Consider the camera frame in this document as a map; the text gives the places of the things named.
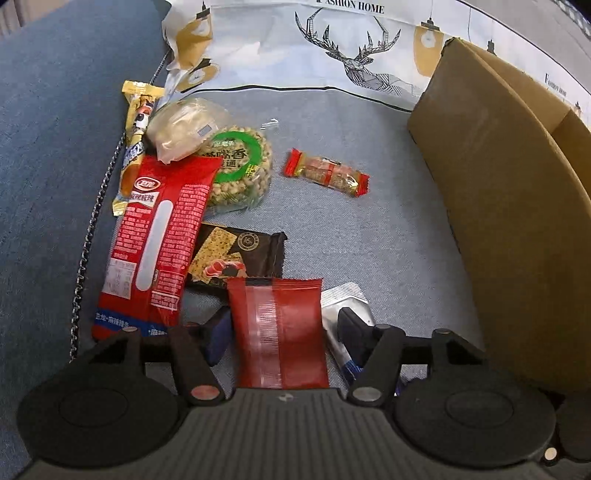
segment small red candy wrapper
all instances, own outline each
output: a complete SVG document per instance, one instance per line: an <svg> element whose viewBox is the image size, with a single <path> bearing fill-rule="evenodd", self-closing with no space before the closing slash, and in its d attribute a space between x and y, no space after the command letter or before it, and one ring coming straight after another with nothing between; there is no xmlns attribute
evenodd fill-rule
<svg viewBox="0 0 591 480"><path fill-rule="evenodd" d="M178 309L197 231L221 158L190 156L165 165L146 155L119 224L92 336L124 327L162 335Z"/></svg>
<svg viewBox="0 0 591 480"><path fill-rule="evenodd" d="M312 157L293 148L283 168L286 177L304 177L314 183L339 190L352 197L368 192L369 175L341 162L324 157Z"/></svg>
<svg viewBox="0 0 591 480"><path fill-rule="evenodd" d="M322 279L228 278L243 388L328 388Z"/></svg>

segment cardboard flap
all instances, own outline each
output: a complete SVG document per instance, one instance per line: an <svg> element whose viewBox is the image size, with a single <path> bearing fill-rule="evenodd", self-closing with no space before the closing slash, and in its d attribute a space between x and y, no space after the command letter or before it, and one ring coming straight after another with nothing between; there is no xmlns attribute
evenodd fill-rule
<svg viewBox="0 0 591 480"><path fill-rule="evenodd" d="M567 115L552 132L552 138L589 194L591 192L591 132L577 114L569 109Z"/></svg>
<svg viewBox="0 0 591 480"><path fill-rule="evenodd" d="M548 132L553 132L570 111L568 105L526 73L472 43L465 42L463 45L507 82Z"/></svg>
<svg viewBox="0 0 591 480"><path fill-rule="evenodd" d="M589 388L591 202L558 146L577 145L571 117L489 55L449 42L408 128L449 210L489 356L552 390ZM577 148L565 150L582 172Z"/></svg>

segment gray fabric surface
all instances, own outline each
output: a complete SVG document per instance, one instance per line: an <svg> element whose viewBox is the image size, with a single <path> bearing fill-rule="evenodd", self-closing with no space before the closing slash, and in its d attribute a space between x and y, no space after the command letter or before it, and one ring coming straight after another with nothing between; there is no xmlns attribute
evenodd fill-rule
<svg viewBox="0 0 591 480"><path fill-rule="evenodd" d="M271 118L280 122L268 133L275 153L269 196L256 209L214 217L216 223L284 231L285 277L321 277L323 288L354 281L377 322L417 336L448 327L482 346L469 280L439 191L406 130L407 113L335 91L251 89L203 96L238 118L251 119L252 126ZM369 194L354 199L283 177L281 169L294 147L368 173ZM90 269L97 292L106 262L106 256L98 257L94 255ZM86 317L92 316L95 304L86 303ZM181 318L205 321L218 305L214 298L188 291ZM329 361L331 385L343 386ZM229 392L231 350L214 371ZM154 378L165 381L167 376L160 371Z"/></svg>
<svg viewBox="0 0 591 480"><path fill-rule="evenodd" d="M121 85L150 80L161 18L146 0L78 0L1 43L1 479L27 461L18 401L68 360L80 250L127 110Z"/></svg>

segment red square package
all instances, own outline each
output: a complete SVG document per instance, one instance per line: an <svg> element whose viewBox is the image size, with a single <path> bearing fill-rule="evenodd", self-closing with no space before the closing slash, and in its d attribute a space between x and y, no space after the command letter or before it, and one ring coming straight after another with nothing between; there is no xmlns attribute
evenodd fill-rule
<svg viewBox="0 0 591 480"><path fill-rule="evenodd" d="M322 279L228 278L244 388L328 388Z"/></svg>
<svg viewBox="0 0 591 480"><path fill-rule="evenodd" d="M146 155L119 224L92 336L124 327L162 335L178 309L197 231L221 158L165 165Z"/></svg>

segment lamp illustration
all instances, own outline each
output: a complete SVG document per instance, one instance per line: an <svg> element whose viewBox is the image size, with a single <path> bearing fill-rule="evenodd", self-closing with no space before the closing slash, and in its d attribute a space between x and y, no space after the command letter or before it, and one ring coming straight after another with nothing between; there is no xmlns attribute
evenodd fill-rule
<svg viewBox="0 0 591 480"><path fill-rule="evenodd" d="M214 78L219 72L219 66L212 63L212 59L202 59L195 68L189 70L183 78L180 79L177 90L181 93L205 83Z"/></svg>
<svg viewBox="0 0 591 480"><path fill-rule="evenodd" d="M414 29L414 63L418 72L424 77L431 78L435 67L441 58L443 48L443 32L435 25L433 16L433 0L429 20L421 22Z"/></svg>
<svg viewBox="0 0 591 480"><path fill-rule="evenodd" d="M197 66L212 38L212 17L204 2L195 19L177 33L177 60L180 68L190 70Z"/></svg>
<svg viewBox="0 0 591 480"><path fill-rule="evenodd" d="M468 40L471 43L474 43L472 41L472 39L470 38L470 22L471 21L472 21L472 8L470 8L470 11L468 13ZM493 38L494 38L494 36L493 36L494 29L495 29L495 19L494 18L491 18L491 39L488 41L488 46L486 48L486 51L489 52L489 53L492 53L493 55L496 55L496 53L495 53L495 42L493 41Z"/></svg>

